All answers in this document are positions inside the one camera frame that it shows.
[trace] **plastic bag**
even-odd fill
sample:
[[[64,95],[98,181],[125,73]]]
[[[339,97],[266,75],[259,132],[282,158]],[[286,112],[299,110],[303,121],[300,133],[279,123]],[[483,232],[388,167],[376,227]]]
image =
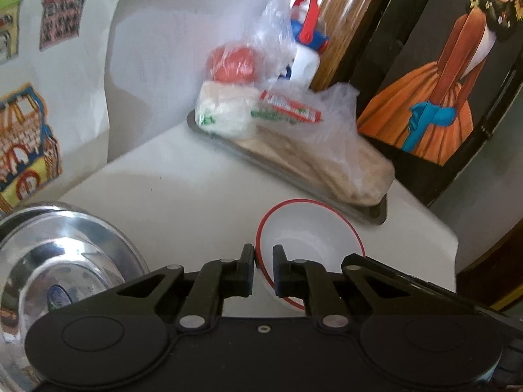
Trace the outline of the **plastic bag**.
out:
[[[251,85],[276,79],[296,55],[291,26],[291,1],[267,0],[240,41],[216,48],[207,61],[207,79]]]
[[[253,138],[256,123],[251,112],[257,109],[260,96],[255,87],[206,81],[196,104],[196,123],[227,139]]]
[[[241,147],[329,191],[342,202],[380,203],[394,181],[394,167],[356,129],[356,98],[349,84],[315,94],[289,81],[261,90],[251,111],[256,137]]]

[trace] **white countertop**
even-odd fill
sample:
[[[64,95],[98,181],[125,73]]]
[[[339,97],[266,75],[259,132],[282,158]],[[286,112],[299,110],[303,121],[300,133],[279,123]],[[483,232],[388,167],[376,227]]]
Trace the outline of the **white countertop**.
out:
[[[183,123],[122,156],[61,200],[118,227],[151,271],[181,264],[197,271],[208,261],[238,258],[255,242],[263,216],[288,199],[310,197],[298,188],[215,149]],[[350,220],[367,256],[405,273],[455,290],[458,241],[452,231],[398,182],[382,226]],[[295,316],[255,275],[253,296],[231,298],[229,316]]]

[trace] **orange dress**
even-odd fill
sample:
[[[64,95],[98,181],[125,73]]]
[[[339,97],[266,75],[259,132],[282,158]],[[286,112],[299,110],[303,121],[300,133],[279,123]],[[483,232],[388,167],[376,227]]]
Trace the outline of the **orange dress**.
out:
[[[394,82],[367,105],[358,119],[358,131],[397,148],[409,136],[410,108],[430,101],[440,107],[453,107],[457,116],[448,127],[429,125],[412,153],[444,165],[467,139],[474,124],[467,101],[483,68],[483,59],[460,83],[476,53],[486,28],[486,16],[474,8],[461,16],[449,36],[438,61],[415,69]]]

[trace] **pot lid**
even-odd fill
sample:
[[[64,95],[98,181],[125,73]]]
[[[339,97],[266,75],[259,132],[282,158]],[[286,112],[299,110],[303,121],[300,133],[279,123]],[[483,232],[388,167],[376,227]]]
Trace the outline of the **pot lid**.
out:
[[[44,212],[16,227],[0,243],[0,369],[6,386],[29,392],[39,384],[24,351],[37,319],[147,272],[129,240],[92,215]]]
[[[40,202],[32,205],[21,206],[0,221],[0,243],[21,223],[30,220],[36,215],[45,214],[47,212],[57,212],[59,210],[81,210],[61,202]]]

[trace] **red bowl rim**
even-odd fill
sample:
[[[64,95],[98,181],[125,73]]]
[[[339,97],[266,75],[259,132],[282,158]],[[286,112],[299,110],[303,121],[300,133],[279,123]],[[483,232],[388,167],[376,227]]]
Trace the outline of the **red bowl rim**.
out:
[[[263,230],[263,227],[265,226],[265,223],[267,222],[267,220],[269,219],[269,217],[274,213],[276,212],[278,209],[284,207],[284,206],[287,206],[287,205],[290,205],[290,204],[293,204],[293,203],[312,203],[314,205],[318,205],[318,206],[322,206],[328,210],[330,210],[331,212],[334,212],[336,215],[338,215],[352,230],[352,232],[354,233],[354,235],[356,236],[358,242],[359,242],[359,245],[362,249],[362,254],[363,254],[363,257],[366,257],[365,255],[365,248],[363,246],[363,242],[362,242],[362,239],[359,237],[359,234],[357,233],[356,229],[352,226],[352,224],[347,220],[347,218],[345,218],[340,212],[338,212],[336,209],[333,209],[331,208],[330,206],[328,205],[325,205],[324,203],[322,202],[318,202],[316,200],[311,200],[311,199],[291,199],[291,200],[286,200],[286,201],[283,201],[281,203],[278,203],[276,206],[273,206],[269,212],[267,212],[265,214],[265,216],[261,219],[261,222],[260,222],[260,225],[258,226],[258,231],[256,231],[256,259],[258,260],[258,266],[260,267],[260,269],[262,270],[261,272],[263,273],[263,277],[265,277],[265,280],[267,280],[267,283],[269,283],[270,287],[273,288],[274,290],[274,282],[273,280],[270,278],[270,275],[269,273],[267,272],[267,269],[265,268],[265,264],[263,263],[263,258],[262,258],[262,248],[261,248],[261,232]],[[305,311],[305,307],[303,305],[300,305],[299,303],[293,301],[291,298],[283,298],[283,300],[287,303],[289,303],[290,305],[294,306],[295,308],[297,309],[300,309],[302,311]]]

